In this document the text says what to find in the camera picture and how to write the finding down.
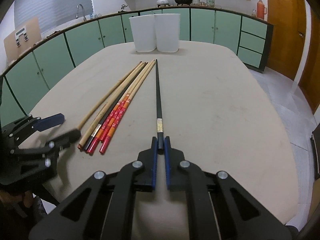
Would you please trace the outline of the green base cabinets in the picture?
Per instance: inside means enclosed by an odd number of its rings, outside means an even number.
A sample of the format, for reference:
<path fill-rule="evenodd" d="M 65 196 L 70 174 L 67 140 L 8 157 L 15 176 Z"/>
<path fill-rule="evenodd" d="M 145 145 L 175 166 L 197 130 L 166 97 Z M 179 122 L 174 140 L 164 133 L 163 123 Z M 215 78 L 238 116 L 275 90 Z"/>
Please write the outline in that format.
<path fill-rule="evenodd" d="M 273 25 L 222 9 L 171 7 L 123 12 L 58 31 L 33 44 L 3 73 L 1 124 L 26 116 L 63 77 L 100 50 L 133 41 L 130 19 L 179 14 L 180 39 L 218 44 L 232 50 L 248 67 L 263 72 Z"/>

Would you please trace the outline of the black chair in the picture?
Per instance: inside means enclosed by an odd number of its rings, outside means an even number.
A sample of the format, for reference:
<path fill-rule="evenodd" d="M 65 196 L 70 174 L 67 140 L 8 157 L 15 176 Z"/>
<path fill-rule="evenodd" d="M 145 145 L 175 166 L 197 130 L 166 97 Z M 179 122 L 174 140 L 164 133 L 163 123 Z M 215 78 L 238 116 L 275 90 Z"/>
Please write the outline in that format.
<path fill-rule="evenodd" d="M 311 147 L 313 153 L 313 163 L 315 169 L 315 180 L 319 178 L 319 158 L 320 158 L 320 124 L 315 128 L 315 130 L 311 134 Z"/>

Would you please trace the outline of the red orange patterned chopstick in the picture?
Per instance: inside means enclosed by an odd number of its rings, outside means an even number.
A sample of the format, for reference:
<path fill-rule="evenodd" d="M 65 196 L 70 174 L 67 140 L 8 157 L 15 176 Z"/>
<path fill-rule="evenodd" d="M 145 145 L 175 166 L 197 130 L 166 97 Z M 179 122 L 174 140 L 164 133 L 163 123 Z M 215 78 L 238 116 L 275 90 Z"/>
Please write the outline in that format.
<path fill-rule="evenodd" d="M 129 85 L 128 89 L 125 90 L 124 95 L 120 98 L 120 100 L 116 103 L 110 114 L 107 116 L 107 118 L 104 120 L 103 124 L 98 129 L 97 133 L 95 134 L 95 137 L 92 139 L 90 144 L 85 148 L 85 152 L 87 154 L 92 155 L 95 152 L 95 149 L 99 145 L 99 143 L 103 143 L 103 136 L 107 134 L 108 125 L 111 124 L 111 122 L 115 119 L 117 111 L 120 110 L 121 104 L 124 102 L 125 98 L 129 96 L 129 92 L 131 88 L 133 88 L 133 84 L 142 76 L 144 71 L 146 70 L 146 66 L 142 69 L 142 71 L 138 74 L 138 76 L 134 79 L 133 83 Z"/>

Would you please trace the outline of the cardboard box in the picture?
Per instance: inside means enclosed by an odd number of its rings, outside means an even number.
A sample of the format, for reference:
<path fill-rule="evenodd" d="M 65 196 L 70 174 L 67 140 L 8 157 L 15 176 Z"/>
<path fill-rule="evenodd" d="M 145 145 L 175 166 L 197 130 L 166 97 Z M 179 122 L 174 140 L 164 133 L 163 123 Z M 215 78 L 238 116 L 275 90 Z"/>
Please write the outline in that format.
<path fill-rule="evenodd" d="M 26 50 L 42 40 L 39 18 L 33 17 L 21 24 L 4 39 L 7 62 L 17 60 Z"/>

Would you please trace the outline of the black wok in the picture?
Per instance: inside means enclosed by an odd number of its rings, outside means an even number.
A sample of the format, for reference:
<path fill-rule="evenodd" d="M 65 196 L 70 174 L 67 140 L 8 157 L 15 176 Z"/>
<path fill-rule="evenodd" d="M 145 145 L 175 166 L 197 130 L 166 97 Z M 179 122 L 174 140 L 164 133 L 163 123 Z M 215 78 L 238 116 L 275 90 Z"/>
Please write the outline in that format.
<path fill-rule="evenodd" d="M 193 3 L 193 0 L 174 0 L 176 5 L 191 5 Z"/>

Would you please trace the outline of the white cooking pot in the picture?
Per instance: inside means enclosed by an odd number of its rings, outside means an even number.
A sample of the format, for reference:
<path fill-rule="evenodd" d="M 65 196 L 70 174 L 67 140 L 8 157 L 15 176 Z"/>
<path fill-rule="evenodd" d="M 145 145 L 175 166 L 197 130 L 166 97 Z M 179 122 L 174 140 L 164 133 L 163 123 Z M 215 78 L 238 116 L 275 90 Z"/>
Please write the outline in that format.
<path fill-rule="evenodd" d="M 169 7 L 170 0 L 156 0 L 157 7 Z"/>

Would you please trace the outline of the white plastic container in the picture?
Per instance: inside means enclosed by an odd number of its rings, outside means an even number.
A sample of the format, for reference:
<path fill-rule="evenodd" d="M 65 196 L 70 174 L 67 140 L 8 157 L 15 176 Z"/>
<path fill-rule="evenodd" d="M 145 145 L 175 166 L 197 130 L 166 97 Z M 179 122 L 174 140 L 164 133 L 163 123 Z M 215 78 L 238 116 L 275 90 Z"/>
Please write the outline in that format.
<path fill-rule="evenodd" d="M 147 53 L 156 49 L 155 17 L 153 15 L 130 18 L 136 52 Z"/>
<path fill-rule="evenodd" d="M 180 47 L 180 14 L 156 14 L 155 31 L 157 50 L 175 53 Z"/>

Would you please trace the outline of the orange thermos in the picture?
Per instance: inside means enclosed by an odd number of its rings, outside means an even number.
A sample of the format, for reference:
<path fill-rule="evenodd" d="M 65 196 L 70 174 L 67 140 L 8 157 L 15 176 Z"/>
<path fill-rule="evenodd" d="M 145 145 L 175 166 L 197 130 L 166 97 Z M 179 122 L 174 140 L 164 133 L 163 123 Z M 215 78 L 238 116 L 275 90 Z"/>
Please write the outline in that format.
<path fill-rule="evenodd" d="M 264 20 L 267 14 L 267 7 L 265 7 L 262 0 L 257 2 L 257 18 Z"/>

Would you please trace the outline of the left white plastic container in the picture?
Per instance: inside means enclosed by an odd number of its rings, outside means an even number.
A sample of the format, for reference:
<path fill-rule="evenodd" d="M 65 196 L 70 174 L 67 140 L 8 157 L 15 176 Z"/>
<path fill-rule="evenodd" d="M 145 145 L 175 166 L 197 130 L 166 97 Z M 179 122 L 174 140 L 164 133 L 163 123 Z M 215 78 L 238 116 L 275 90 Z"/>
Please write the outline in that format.
<path fill-rule="evenodd" d="M 153 15 L 130 18 L 136 52 L 147 53 L 156 49 L 155 17 Z"/>

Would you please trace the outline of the right white plastic container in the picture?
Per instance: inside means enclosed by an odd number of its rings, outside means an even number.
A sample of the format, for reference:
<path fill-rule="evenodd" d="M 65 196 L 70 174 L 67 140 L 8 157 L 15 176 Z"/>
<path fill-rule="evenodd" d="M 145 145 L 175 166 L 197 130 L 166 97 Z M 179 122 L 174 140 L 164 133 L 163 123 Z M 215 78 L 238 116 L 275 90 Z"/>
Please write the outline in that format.
<path fill-rule="evenodd" d="M 155 31 L 157 50 L 175 53 L 180 47 L 180 14 L 156 14 Z"/>

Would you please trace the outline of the black chopstick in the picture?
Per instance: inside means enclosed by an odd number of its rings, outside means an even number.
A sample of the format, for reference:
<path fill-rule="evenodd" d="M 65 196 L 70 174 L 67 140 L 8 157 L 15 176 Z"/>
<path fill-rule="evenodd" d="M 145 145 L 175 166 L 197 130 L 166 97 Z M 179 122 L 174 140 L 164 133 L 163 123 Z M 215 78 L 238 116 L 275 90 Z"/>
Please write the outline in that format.
<path fill-rule="evenodd" d="M 110 120 L 115 116 L 117 110 L 120 109 L 120 105 L 122 104 L 126 94 L 128 94 L 128 91 L 131 89 L 132 83 L 147 64 L 147 62 L 140 62 L 138 66 L 129 73 L 126 79 L 121 81 L 121 83 L 110 94 L 110 98 L 107 99 L 106 104 L 94 119 L 91 127 L 88 129 L 91 134 L 86 132 L 84 138 L 80 140 L 78 144 L 79 150 L 88 154 L 93 154 L 102 139 L 104 132 L 106 132 Z"/>
<path fill-rule="evenodd" d="M 158 140 L 158 153 L 163 153 L 164 137 L 163 137 L 163 119 L 162 119 L 162 104 L 161 104 L 161 90 L 159 83 L 159 69 L 158 61 L 155 62 L 156 67 L 156 112 L 157 112 L 157 140 Z"/>

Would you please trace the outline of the plain wooden chopstick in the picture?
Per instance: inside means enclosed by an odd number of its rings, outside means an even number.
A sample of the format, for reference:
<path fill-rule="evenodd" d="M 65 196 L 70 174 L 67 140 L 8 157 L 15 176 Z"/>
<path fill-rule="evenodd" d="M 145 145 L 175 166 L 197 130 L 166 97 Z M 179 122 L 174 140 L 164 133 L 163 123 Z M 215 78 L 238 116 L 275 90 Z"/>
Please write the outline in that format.
<path fill-rule="evenodd" d="M 129 77 L 103 102 L 105 103 L 100 112 L 97 114 L 97 116 L 93 119 L 92 123 L 84 133 L 84 135 L 81 136 L 81 139 L 78 143 L 78 149 L 80 151 L 84 150 L 84 145 L 89 138 L 89 136 L 92 134 L 92 132 L 95 130 L 97 124 L 102 119 L 104 114 L 107 112 L 107 110 L 110 108 L 112 103 L 116 101 L 116 98 L 119 96 L 121 91 L 127 86 L 128 83 L 132 80 L 133 76 L 138 72 L 142 67 L 144 66 L 144 62 L 140 66 L 138 66 L 130 75 Z"/>
<path fill-rule="evenodd" d="M 116 84 L 102 97 L 100 100 L 90 109 L 90 111 L 83 117 L 78 126 L 78 130 L 81 130 L 87 120 L 92 116 L 92 114 L 98 109 L 98 107 L 129 77 L 129 75 L 142 64 L 142 61 L 139 61 L 138 64 L 127 72 L 121 79 L 119 79 Z"/>

